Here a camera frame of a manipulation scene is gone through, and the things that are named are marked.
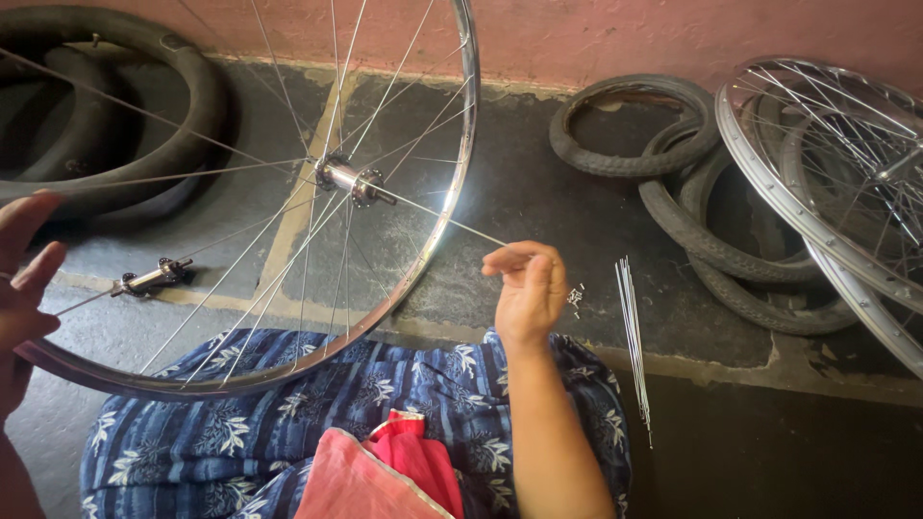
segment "hand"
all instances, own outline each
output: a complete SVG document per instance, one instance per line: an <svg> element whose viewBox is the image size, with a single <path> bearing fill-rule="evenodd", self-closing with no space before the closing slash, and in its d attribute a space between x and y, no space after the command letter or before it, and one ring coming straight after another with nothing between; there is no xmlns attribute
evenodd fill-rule
<svg viewBox="0 0 923 519"><path fill-rule="evenodd" d="M64 262L66 247L53 242L19 275L19 263L32 235L61 203L57 195L18 199L0 209L0 272L15 275L12 281L0 277L0 426L19 407L29 385L32 364L13 350L29 339L57 330L57 317L38 310L45 286Z"/></svg>
<svg viewBox="0 0 923 519"><path fill-rule="evenodd" d="M511 348L545 347L567 299L567 272L557 249L534 241L511 243L484 256L481 273L503 273L494 324Z"/></svg>

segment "pink cloth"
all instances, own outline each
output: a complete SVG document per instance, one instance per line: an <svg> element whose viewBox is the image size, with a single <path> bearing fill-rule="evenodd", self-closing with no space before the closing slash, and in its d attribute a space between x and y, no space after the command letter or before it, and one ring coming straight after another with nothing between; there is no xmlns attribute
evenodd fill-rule
<svg viewBox="0 0 923 519"><path fill-rule="evenodd" d="M441 441L424 440L424 416L391 409L388 421L372 431L362 446L409 477L453 517L462 519L462 492Z"/></svg>
<svg viewBox="0 0 923 519"><path fill-rule="evenodd" d="M391 409L362 442L339 428L320 438L295 519L463 519L445 445L424 440L424 417Z"/></svg>

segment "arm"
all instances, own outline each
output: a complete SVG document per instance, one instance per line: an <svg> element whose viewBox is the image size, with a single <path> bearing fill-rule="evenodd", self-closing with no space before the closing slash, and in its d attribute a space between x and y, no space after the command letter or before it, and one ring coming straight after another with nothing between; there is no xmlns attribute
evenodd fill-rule
<svg viewBox="0 0 923 519"><path fill-rule="evenodd" d="M42 195L16 200L0 209L0 272L16 274L32 235L60 199ZM0 277L0 489L10 517L44 517L26 466L2 432L6 418L26 395L32 365L13 350L29 339L54 332L60 322L38 310L45 286L64 261L65 248L54 242L12 280Z"/></svg>
<svg viewBox="0 0 923 519"><path fill-rule="evenodd" d="M485 256L503 274L496 326L507 353L513 481L522 517L615 517L615 506L548 350L567 298L553 247L520 242Z"/></svg>

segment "blue floral fabric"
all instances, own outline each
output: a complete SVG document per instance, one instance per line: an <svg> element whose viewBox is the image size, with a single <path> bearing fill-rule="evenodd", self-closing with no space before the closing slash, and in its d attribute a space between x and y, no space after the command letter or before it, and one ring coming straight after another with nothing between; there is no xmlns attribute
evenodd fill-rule
<svg viewBox="0 0 923 519"><path fill-rule="evenodd" d="M224 332L158 376L223 377L250 330ZM323 347L321 333L260 329L240 369L278 366ZM615 375L570 338L549 344L617 504L627 508L630 466ZM166 403L113 396L90 431L80 466L85 518L290 518L323 431L365 438L391 408L426 415L459 479L465 517L516 517L507 363L499 337L450 350L363 341L304 377L225 400Z"/></svg>

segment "pink wall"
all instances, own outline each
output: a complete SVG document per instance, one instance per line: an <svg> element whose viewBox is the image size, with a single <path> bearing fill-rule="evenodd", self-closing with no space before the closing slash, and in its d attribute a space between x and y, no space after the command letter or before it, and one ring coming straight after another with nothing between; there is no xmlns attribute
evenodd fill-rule
<svg viewBox="0 0 923 519"><path fill-rule="evenodd" d="M360 0L335 0L341 53ZM187 0L246 54L266 55L250 0ZM675 74L713 90L733 66L762 54L799 54L862 70L923 93L923 3L913 0L473 0L484 78L584 86L640 72ZM2 6L34 0L0 0ZM90 0L173 27L222 49L176 0ZM259 0L276 52L332 61L330 2ZM453 47L446 0L436 0L409 67ZM425 0L371 0L356 44L372 66L393 66Z"/></svg>

